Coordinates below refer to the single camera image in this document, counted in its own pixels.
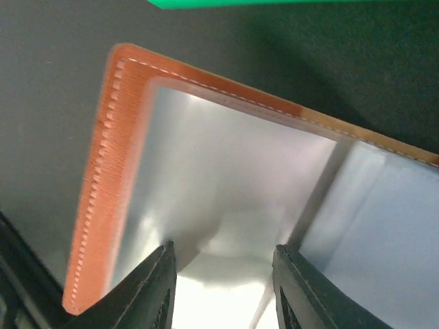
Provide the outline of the brown leather card holder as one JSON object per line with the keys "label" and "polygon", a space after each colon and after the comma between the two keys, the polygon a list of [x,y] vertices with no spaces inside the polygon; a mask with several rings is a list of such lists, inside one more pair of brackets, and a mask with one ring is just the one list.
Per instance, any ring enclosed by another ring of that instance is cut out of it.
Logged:
{"label": "brown leather card holder", "polygon": [[171,328],[279,328],[302,254],[389,328],[438,327],[438,155],[130,44],[109,54],[62,305],[75,318],[165,241]]}

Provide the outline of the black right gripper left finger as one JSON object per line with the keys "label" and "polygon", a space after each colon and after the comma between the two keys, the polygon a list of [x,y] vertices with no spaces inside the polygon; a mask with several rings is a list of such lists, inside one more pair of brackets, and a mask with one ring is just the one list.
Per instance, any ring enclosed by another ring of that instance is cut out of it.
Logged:
{"label": "black right gripper left finger", "polygon": [[176,255],[165,241],[98,303],[64,328],[171,328]]}

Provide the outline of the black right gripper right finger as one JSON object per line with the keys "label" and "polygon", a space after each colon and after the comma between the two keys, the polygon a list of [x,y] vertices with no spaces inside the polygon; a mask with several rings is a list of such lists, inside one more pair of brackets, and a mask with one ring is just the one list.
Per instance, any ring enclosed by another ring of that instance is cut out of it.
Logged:
{"label": "black right gripper right finger", "polygon": [[286,245],[276,246],[272,267],[279,328],[389,328]]}

